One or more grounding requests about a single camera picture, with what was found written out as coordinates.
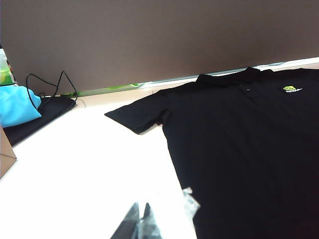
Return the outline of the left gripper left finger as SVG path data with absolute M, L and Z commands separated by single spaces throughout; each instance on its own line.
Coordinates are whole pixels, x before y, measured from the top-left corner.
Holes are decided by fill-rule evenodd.
M 149 203 L 146 203 L 142 217 L 140 217 L 139 203 L 133 203 L 111 238 L 161 239 L 160 229 Z

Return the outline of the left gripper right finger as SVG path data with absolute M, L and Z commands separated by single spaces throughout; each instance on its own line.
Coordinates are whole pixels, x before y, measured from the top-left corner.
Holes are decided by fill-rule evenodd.
M 201 205 L 193 197 L 193 190 L 187 187 L 182 190 L 184 199 L 184 211 L 190 220 L 193 220 L 197 211 L 200 209 Z

